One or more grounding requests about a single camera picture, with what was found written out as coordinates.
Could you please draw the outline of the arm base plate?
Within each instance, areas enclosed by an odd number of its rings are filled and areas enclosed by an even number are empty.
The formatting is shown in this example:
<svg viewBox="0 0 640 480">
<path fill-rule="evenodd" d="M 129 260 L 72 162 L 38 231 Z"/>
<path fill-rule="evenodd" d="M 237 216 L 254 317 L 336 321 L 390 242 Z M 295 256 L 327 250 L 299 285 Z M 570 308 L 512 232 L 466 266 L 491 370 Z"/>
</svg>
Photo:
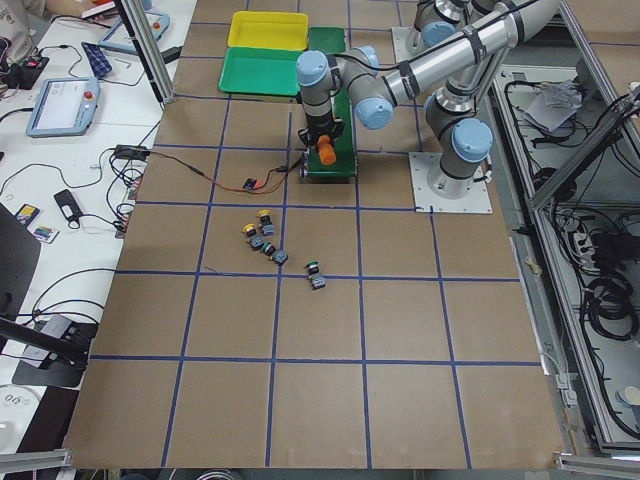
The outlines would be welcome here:
<svg viewBox="0 0 640 480">
<path fill-rule="evenodd" d="M 427 49 L 422 34 L 413 27 L 391 29 L 395 62 L 408 61 Z"/>
<path fill-rule="evenodd" d="M 474 175 L 458 180 L 445 175 L 439 152 L 410 152 L 414 210 L 419 213 L 493 213 L 488 182 L 480 164 Z"/>
</svg>

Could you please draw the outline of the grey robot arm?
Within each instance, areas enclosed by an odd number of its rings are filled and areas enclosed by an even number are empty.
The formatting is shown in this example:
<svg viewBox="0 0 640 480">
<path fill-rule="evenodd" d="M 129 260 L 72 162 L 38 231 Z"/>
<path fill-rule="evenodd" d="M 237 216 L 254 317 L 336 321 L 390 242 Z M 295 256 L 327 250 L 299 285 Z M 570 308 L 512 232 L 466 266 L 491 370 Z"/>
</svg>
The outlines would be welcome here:
<svg viewBox="0 0 640 480">
<path fill-rule="evenodd" d="M 501 54 L 536 35 L 557 13 L 556 1 L 421 1 L 407 48 L 410 57 L 391 67 L 378 63 L 371 46 L 342 53 L 303 52 L 296 61 L 297 100 L 306 120 L 300 141 L 326 164 L 345 130 L 332 97 L 345 92 L 368 130 L 384 128 L 395 107 L 439 82 L 438 101 L 455 117 L 469 111 Z"/>
<path fill-rule="evenodd" d="M 406 46 L 414 53 L 431 48 L 490 13 L 495 5 L 492 0 L 419 1 Z"/>
</svg>

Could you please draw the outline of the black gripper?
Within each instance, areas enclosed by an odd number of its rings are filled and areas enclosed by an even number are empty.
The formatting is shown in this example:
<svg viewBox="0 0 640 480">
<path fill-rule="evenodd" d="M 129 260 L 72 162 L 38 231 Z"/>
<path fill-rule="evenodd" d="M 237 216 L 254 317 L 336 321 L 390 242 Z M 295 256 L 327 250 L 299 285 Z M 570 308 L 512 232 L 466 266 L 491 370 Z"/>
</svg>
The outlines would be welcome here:
<svg viewBox="0 0 640 480">
<path fill-rule="evenodd" d="M 305 115 L 306 127 L 298 131 L 300 141 L 307 148 L 316 147 L 316 143 L 321 135 L 329 135 L 335 144 L 335 140 L 344 133 L 345 123 L 332 113 L 323 114 L 321 116 Z"/>
</svg>

